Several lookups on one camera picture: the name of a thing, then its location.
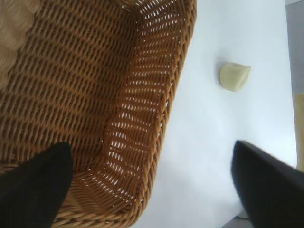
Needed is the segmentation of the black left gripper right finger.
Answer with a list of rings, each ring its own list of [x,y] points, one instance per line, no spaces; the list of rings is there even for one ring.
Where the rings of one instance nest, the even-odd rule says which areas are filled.
[[[304,226],[304,174],[246,141],[236,141],[231,175],[255,228]]]

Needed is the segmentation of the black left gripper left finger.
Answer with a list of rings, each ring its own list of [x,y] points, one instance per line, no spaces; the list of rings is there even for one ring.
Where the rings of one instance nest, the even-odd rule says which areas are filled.
[[[71,147],[56,143],[0,176],[0,226],[49,228],[72,182]]]

